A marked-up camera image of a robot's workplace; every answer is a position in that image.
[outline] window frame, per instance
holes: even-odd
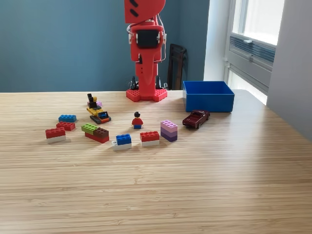
[[[240,7],[240,16],[238,21],[238,31],[244,32],[244,25],[246,22],[246,13],[249,0],[241,0],[242,4]],[[229,82],[229,72],[230,69],[234,70],[236,73],[239,73],[240,76],[244,77],[245,80],[250,83],[255,88],[260,91],[267,93],[269,90],[269,85],[271,81],[271,74],[273,69],[273,63],[266,61],[264,59],[253,56],[246,51],[240,50],[239,48],[234,48],[230,45],[230,36],[234,36],[243,40],[251,40],[258,44],[271,47],[276,49],[275,45],[259,41],[253,38],[246,37],[241,34],[233,33],[234,26],[234,17],[235,17],[235,7],[236,0],[231,0],[230,14],[229,14],[229,24],[228,24],[228,34],[227,42],[225,49],[224,61],[226,62],[226,67],[224,71],[224,81]]]

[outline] window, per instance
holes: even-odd
[[[224,57],[229,85],[267,94],[283,8],[284,0],[231,0]]]
[[[267,104],[267,95],[265,95],[263,92],[253,87],[251,84],[249,84],[247,81],[245,81],[242,77],[240,77],[238,74],[234,73],[233,71],[230,71],[228,85],[231,89],[247,90],[249,93],[254,95],[259,101],[261,101],[263,104],[265,105]]]
[[[277,45],[284,0],[236,0],[233,33]]]

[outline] black chair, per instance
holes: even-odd
[[[174,63],[177,64],[177,71],[176,71],[176,77],[175,77],[175,85],[173,86]],[[187,71],[187,65],[188,65],[187,50],[183,46],[171,44],[169,66],[168,66],[168,76],[167,76],[168,90],[181,90],[182,71],[183,71],[183,68],[185,71]]]

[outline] blue wall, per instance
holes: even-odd
[[[203,80],[209,0],[180,0],[179,43],[188,51],[187,80]]]
[[[167,0],[161,12],[167,57],[170,43],[184,45],[192,80],[203,79],[209,2],[196,1]],[[123,0],[0,0],[0,92],[126,90],[126,26]],[[167,69],[168,59],[162,82]]]

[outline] purple lego brick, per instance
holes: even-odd
[[[163,132],[160,132],[160,135],[161,135],[163,138],[165,138],[167,141],[170,141],[170,142],[173,142],[173,141],[177,140],[177,135],[174,136],[174,137],[169,137],[169,136],[167,136],[166,134],[164,134]]]
[[[101,101],[97,101],[97,105],[98,106],[102,106],[102,102]]]
[[[170,133],[166,129],[160,128],[160,132],[166,134],[168,137],[175,137],[175,136],[177,136],[177,131]]]
[[[160,126],[163,129],[166,129],[169,133],[173,133],[177,131],[177,125],[172,123],[170,120],[164,120],[160,123]]]

